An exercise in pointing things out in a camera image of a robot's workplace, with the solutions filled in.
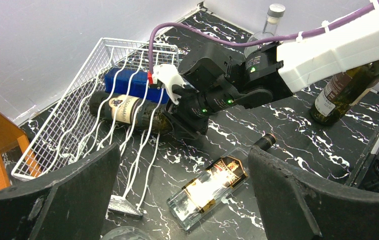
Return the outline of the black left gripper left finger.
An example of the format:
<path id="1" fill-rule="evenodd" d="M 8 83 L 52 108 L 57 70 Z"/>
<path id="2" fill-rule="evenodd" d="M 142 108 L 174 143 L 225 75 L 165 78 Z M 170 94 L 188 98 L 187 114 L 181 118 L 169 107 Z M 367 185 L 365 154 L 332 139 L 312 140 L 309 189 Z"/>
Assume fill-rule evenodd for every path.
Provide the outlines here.
<path id="1" fill-rule="evenodd" d="M 0 191 L 0 240 L 98 240 L 120 164 L 116 143 Z"/>

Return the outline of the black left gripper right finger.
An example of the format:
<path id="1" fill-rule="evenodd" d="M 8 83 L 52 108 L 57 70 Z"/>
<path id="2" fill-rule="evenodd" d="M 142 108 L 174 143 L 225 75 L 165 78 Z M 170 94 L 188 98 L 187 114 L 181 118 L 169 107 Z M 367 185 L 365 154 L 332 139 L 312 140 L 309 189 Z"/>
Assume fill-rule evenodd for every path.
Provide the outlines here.
<path id="1" fill-rule="evenodd" d="M 248 167 L 269 240 L 379 240 L 379 193 L 321 178 L 256 145 Z"/>

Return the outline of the dark green wine bottle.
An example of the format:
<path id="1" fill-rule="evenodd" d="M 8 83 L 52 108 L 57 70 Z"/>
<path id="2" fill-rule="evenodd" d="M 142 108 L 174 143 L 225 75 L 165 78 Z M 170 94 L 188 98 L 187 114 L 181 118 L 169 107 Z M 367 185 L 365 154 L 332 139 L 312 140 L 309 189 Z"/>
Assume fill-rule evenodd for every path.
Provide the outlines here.
<path id="1" fill-rule="evenodd" d="M 151 132 L 166 134 L 172 131 L 170 121 L 161 113 L 161 105 L 150 100 L 143 101 L 139 97 L 125 96 L 114 93 L 107 102 L 103 102 L 109 93 L 97 91 L 89 99 L 90 113 L 100 119 L 119 125 L 131 126 L 134 130 L 142 131 L 151 127 Z"/>

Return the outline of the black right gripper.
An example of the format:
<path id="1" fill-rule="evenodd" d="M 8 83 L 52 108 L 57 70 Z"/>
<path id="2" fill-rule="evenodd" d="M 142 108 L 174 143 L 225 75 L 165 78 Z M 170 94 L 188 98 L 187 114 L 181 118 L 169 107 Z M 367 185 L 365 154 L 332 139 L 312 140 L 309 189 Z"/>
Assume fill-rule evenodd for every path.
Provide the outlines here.
<path id="1" fill-rule="evenodd" d="M 164 116 L 176 138 L 197 140 L 206 135 L 209 116 L 229 108 L 229 93 L 221 86 L 198 91 L 188 85 L 172 87 L 180 96 L 178 105 L 164 107 Z"/>

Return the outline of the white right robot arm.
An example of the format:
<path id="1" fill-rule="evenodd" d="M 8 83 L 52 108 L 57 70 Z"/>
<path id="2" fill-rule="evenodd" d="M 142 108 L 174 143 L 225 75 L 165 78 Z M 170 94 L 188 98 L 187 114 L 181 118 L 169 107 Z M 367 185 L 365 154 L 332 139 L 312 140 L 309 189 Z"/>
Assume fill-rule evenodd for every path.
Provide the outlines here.
<path id="1" fill-rule="evenodd" d="M 327 77 L 335 85 L 315 104 L 323 115 L 343 93 L 348 105 L 357 103 L 379 81 L 379 0 L 320 28 L 258 44 L 240 63 L 225 53 L 224 41 L 192 50 L 179 66 L 152 67 L 150 82 L 161 82 L 170 97 L 164 114 L 176 137 L 204 135 L 217 112 L 285 99 Z"/>

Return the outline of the clear square whisky bottle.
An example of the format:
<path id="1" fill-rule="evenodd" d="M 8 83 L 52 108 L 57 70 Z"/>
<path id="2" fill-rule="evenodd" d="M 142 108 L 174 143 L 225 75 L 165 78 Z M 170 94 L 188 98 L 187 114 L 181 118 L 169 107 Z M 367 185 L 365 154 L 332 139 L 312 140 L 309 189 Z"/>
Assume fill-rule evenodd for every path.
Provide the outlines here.
<path id="1" fill-rule="evenodd" d="M 249 178 L 250 149 L 233 148 L 167 199 L 179 225 L 189 231 Z"/>

